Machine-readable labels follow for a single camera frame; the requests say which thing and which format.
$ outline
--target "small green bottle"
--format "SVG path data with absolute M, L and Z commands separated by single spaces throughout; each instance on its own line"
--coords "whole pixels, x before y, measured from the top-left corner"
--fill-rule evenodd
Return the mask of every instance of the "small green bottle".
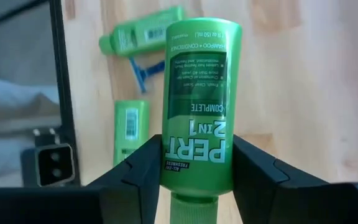
M 214 18 L 167 29 L 160 183 L 171 224 L 216 223 L 232 190 L 232 142 L 242 29 Z
M 132 57 L 165 47 L 165 31 L 173 22 L 185 18 L 182 7 L 176 6 L 134 21 L 117 25 L 113 32 L 99 39 L 104 54 Z
M 149 139 L 149 102 L 119 100 L 115 103 L 114 162 L 118 165 Z

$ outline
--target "barcode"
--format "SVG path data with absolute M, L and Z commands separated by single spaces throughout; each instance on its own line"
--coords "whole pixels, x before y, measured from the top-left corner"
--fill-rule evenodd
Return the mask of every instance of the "barcode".
M 136 140 L 138 127 L 138 109 L 126 109 L 125 121 L 125 139 Z
M 158 27 L 145 31 L 146 41 L 165 39 L 165 29 L 166 27 Z

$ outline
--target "wooden table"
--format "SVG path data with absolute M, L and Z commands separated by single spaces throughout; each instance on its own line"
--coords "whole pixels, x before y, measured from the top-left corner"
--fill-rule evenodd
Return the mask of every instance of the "wooden table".
M 325 180 L 358 180 L 358 1 L 63 0 L 84 184 L 111 168 L 114 100 L 149 100 L 150 135 L 161 132 L 163 74 L 140 95 L 128 60 L 102 55 L 99 37 L 176 4 L 189 16 L 221 17 L 244 28 L 236 134 Z M 241 223 L 231 194 L 221 197 L 218 217 L 218 223 Z M 162 189 L 156 223 L 168 218 L 169 193 Z

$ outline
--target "black holder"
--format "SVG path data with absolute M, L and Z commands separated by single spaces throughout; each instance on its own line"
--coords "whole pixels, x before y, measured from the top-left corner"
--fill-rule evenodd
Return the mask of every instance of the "black holder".
M 161 135 L 86 187 L 0 189 L 0 223 L 155 220 Z M 244 223 L 357 223 L 358 184 L 329 184 L 234 136 L 234 197 Z

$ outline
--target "green bottle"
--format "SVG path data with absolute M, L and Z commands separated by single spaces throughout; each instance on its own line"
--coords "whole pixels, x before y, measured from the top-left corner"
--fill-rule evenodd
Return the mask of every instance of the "green bottle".
M 171 224 L 216 223 L 232 190 L 232 141 L 242 29 L 215 18 L 167 29 L 160 183 Z
M 116 166 L 149 139 L 149 102 L 119 100 L 115 103 L 114 162 Z
M 185 18 L 182 7 L 171 7 L 134 21 L 117 25 L 113 32 L 99 39 L 104 54 L 131 57 L 165 47 L 165 31 L 173 22 Z

